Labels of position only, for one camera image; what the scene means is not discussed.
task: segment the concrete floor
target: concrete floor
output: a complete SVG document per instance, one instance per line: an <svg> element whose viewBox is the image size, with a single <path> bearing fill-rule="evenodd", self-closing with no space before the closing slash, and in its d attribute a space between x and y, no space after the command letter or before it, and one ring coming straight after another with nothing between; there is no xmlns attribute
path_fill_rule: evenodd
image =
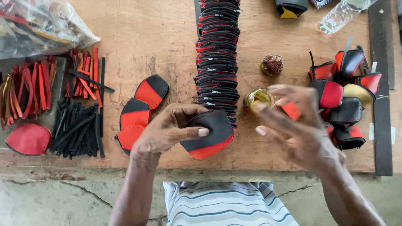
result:
<svg viewBox="0 0 402 226"><path fill-rule="evenodd" d="M0 226L107 226L122 181L0 181ZM359 182L389 226L401 225L402 175ZM336 225L319 182L274 183L274 192L302 226ZM155 181L149 226L166 224L162 182Z"/></svg>

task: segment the paper label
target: paper label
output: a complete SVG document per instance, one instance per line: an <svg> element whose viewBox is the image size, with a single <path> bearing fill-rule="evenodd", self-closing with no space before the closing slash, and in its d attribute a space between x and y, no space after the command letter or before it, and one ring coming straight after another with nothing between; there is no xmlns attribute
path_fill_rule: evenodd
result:
<svg viewBox="0 0 402 226"><path fill-rule="evenodd" d="M391 143L395 143L395 127L391 127ZM369 140L374 140L374 123L370 123Z"/></svg>

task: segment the person's right hand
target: person's right hand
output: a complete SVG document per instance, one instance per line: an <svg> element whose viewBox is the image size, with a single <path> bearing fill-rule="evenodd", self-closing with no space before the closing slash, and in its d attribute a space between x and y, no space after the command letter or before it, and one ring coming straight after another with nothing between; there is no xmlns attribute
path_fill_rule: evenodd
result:
<svg viewBox="0 0 402 226"><path fill-rule="evenodd" d="M316 173L344 165L345 155L331 142L318 114L318 95L314 88L291 85L268 87L272 95L280 97L276 103L283 106L293 103L299 110L297 121L263 103L254 106L267 126L258 126L256 131L268 141L280 146L285 160L294 162ZM275 130L289 136L285 139Z"/></svg>

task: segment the wood grain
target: wood grain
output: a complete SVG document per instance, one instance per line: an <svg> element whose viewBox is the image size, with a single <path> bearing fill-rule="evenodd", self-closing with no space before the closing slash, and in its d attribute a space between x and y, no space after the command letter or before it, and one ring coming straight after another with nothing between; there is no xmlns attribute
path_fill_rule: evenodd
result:
<svg viewBox="0 0 402 226"><path fill-rule="evenodd" d="M11 151L0 152L0 166L54 166L54 167L126 167L129 157L120 148L114 136L119 132L119 116L125 103L134 95L140 82L151 74L159 74L170 85L170 92L161 107L152 113L155 117L169 103L191 103L196 96L193 77L195 41L197 40L193 1L78 1L70 0L77 13L101 37L95 44L99 56L106 57L105 84L114 93L105 92L104 138L106 158L73 158L72 161L51 154L22 157ZM242 1L239 17L241 35L238 42L238 90L241 98L250 92L271 84L286 83L307 86L309 51L316 65L334 61L335 54L343 50L347 38L353 36L352 45L361 45L369 59L367 13L361 13L352 22L333 35L316 29L319 21L337 2L320 10L312 5L297 19L279 19L272 0ZM264 76L259 64L268 54L279 54L284 69L279 76ZM395 55L401 73L400 53ZM391 92L392 126L402 128L401 79L396 77L396 90ZM164 154L160 168L196 168L230 170L295 171L300 167L285 162L281 150L263 140L254 128L260 121L242 111L238 103L238 129L234 141L219 153L204 160L190 157L180 144ZM351 171L374 172L374 144L368 139L372 122L370 108L364 110L363 120L357 125L366 144L360 149L346 150L347 165ZM397 135L394 147L394 171L402 172L402 137Z"/></svg>

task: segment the glass jar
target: glass jar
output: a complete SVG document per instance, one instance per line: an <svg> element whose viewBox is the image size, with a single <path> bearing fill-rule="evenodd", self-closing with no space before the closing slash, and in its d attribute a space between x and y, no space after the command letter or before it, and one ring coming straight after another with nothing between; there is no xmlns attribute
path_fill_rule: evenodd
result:
<svg viewBox="0 0 402 226"><path fill-rule="evenodd" d="M258 89L243 99L243 106L246 110L256 113L253 110L253 104L257 101L269 105L271 108L275 106L275 97L267 89Z"/></svg>

